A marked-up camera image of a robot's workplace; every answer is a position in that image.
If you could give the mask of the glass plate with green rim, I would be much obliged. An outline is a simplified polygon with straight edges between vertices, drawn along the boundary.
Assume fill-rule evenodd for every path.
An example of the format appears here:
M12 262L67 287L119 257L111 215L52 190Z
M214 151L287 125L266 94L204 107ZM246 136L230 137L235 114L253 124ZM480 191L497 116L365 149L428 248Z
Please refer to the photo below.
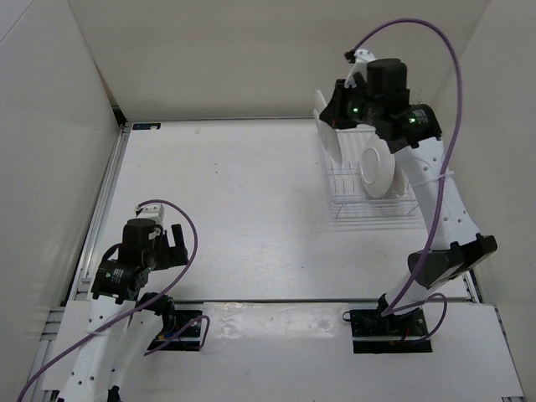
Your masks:
M327 102L325 101L322 92L320 90L316 90L314 95L313 117L317 126L317 132L321 139L324 150L330 155L331 159L337 164L342 164L343 158L338 140L338 134L326 122L320 119L320 114L326 108L326 106Z

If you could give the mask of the white plate with floral centre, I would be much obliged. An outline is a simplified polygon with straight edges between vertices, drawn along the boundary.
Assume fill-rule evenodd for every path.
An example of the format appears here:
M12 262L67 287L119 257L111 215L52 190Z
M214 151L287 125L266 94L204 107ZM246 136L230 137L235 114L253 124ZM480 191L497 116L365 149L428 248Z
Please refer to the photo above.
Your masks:
M394 156L384 140L373 134L366 142L360 161L363 187L372 198L383 197L393 182Z

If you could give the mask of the white plate green red rim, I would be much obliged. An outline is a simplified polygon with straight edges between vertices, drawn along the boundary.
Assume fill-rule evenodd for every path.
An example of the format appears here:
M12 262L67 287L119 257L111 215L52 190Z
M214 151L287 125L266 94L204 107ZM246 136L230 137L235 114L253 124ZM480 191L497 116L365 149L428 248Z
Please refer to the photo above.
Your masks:
M406 193L405 173L402 167L398 163L396 163L394 167L392 188L398 197L402 198L405 196L405 193Z

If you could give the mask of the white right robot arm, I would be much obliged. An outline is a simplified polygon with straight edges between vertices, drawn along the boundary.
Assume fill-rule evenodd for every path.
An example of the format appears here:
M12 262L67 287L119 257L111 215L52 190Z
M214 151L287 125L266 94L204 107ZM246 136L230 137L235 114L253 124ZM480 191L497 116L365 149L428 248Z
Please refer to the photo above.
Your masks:
M481 233L461 200L435 112L410 103L406 65L400 59L360 56L352 64L315 115L323 145L334 162L341 162L338 132L371 126L407 177L428 233L424 248L408 258L409 274L380 297L377 327L394 335L435 289L494 253L497 241Z

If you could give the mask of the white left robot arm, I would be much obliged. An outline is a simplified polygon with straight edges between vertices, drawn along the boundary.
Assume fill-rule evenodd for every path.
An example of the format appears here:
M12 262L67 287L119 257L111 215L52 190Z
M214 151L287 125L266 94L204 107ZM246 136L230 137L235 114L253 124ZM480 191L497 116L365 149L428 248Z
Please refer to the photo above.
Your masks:
M175 326L174 300L164 291L146 292L151 273L189 264L180 224L163 227L160 214L129 219L121 242L101 257L90 290L85 341L60 401L118 401L128 369L157 335Z

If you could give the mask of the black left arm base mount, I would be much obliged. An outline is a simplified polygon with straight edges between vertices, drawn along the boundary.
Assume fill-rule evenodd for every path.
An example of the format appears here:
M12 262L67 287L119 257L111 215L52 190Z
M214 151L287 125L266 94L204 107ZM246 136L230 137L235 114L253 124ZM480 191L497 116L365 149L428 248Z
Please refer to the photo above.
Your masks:
M168 333L158 334L150 343L147 352L155 348L158 351L169 352L198 352L202 343L203 322L193 319L201 316L202 310L175 310L175 327Z

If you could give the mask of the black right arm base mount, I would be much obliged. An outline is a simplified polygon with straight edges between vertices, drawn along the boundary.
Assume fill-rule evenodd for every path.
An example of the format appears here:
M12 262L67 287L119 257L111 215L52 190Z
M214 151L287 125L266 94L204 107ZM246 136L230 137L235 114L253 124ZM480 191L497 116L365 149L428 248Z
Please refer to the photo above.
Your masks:
M354 354L431 353L425 315L421 309L393 321L376 309L349 310L343 320L350 324Z

